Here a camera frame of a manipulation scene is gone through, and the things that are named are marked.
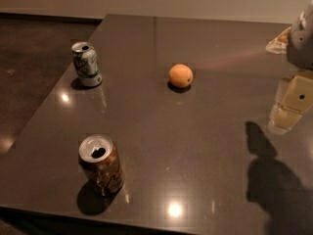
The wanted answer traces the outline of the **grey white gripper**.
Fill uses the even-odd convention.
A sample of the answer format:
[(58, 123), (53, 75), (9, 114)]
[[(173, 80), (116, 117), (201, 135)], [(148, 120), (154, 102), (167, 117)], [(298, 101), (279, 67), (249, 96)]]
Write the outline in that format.
[(313, 107), (313, 1), (265, 50), (278, 55), (287, 53), (291, 64), (307, 69), (279, 83), (268, 128), (274, 134), (285, 134)]

